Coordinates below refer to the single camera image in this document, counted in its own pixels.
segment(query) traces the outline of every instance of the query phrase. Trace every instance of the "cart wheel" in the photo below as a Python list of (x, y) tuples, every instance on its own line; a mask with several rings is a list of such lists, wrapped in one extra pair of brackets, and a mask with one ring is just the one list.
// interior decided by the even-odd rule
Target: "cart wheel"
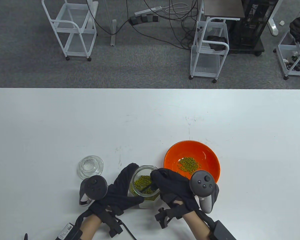
[(254, 55), (255, 55), (256, 57), (259, 57), (261, 54), (262, 54), (261, 51), (256, 51), (256, 52), (254, 53)]

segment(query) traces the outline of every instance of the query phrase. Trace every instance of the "wrist strap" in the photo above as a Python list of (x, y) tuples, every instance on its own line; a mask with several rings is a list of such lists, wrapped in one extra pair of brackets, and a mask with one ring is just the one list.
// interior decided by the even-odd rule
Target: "wrist strap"
[(97, 216), (98, 218), (101, 219), (103, 223), (105, 223), (110, 227), (110, 231), (109, 231), (110, 237), (113, 238), (115, 235), (122, 233), (123, 230), (120, 224), (116, 221), (116, 219), (113, 216), (110, 215), (109, 212), (103, 210)]
[(80, 214), (80, 216), (77, 218), (77, 220), (75, 221), (75, 226), (80, 228), (82, 222), (84, 221), (84, 218), (89, 217), (90, 215), (92, 215), (93, 212), (90, 209), (87, 209), (87, 211), (83, 212)]
[(160, 223), (162, 229), (168, 226), (168, 223), (172, 218), (180, 219), (183, 215), (192, 212), (192, 210), (187, 209), (186, 205), (178, 205), (172, 209), (164, 209), (163, 207), (159, 209), (159, 213), (155, 215), (155, 219)]
[(198, 215), (198, 217), (200, 217), (200, 219), (204, 222), (207, 223), (207, 225), (209, 226), (210, 228), (210, 231), (213, 232), (215, 227), (216, 227), (216, 224), (215, 222), (213, 221), (213, 219), (211, 217), (208, 217), (203, 211), (201, 210), (196, 210), (195, 211), (196, 214)]

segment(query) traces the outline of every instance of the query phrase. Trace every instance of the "black glove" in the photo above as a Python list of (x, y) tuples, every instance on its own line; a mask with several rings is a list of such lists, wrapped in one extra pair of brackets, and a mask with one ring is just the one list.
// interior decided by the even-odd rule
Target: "black glove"
[(190, 189), (189, 179), (166, 168), (153, 170), (150, 174), (152, 182), (160, 189), (161, 199), (170, 208), (176, 207), (175, 200), (182, 200), (190, 211), (198, 210), (199, 205)]
[(132, 175), (138, 167), (135, 163), (126, 166), (114, 183), (108, 186), (105, 197), (94, 201), (89, 210), (98, 216), (109, 206), (113, 215), (121, 215), (124, 210), (142, 203), (144, 201), (142, 196), (127, 196)]

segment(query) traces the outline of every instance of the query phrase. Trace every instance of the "forearm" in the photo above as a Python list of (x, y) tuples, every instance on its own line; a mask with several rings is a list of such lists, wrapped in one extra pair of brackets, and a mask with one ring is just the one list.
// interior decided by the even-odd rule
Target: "forearm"
[(82, 240), (92, 240), (94, 234), (100, 227), (102, 221), (96, 215), (92, 214), (87, 217), (81, 227), (80, 230), (82, 231), (81, 238)]
[(196, 240), (209, 240), (210, 229), (195, 211), (189, 212), (182, 217), (188, 224)]

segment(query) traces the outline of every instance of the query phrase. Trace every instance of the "gray carpet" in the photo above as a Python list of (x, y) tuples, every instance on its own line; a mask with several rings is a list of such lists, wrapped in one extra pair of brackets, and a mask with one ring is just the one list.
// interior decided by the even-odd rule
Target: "gray carpet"
[[(110, 46), (109, 35), (98, 27), (91, 62), (81, 57), (66, 61), (40, 2), (0, 1), (0, 87), (300, 89), (300, 77), (283, 80), (277, 56), (272, 52), (300, 8), (300, 0), (294, 0), (293, 4), (291, 0), (283, 2), (275, 18), (276, 23), (286, 21), (279, 26), (279, 36), (273, 37), (268, 27), (264, 30), (265, 53), (260, 57), (229, 55), (216, 84), (204, 78), (189, 80), (189, 51), (144, 37), (129, 24), (117, 34), (115, 47)], [(165, 7), (169, 1), (147, 3), (150, 7)], [(46, 0), (52, 18), (62, 4), (62, 0)], [(108, 5), (111, 17), (122, 25), (127, 19), (125, 0), (110, 0)], [(128, 8), (132, 15), (147, 6), (143, 0), (128, 0)], [(109, 30), (105, 19), (100, 1), (97, 21)], [(180, 23), (172, 25), (177, 37), (183, 38)], [(138, 25), (136, 29), (178, 44), (167, 20)], [(61, 39), (65, 42), (67, 38), (63, 34)]]

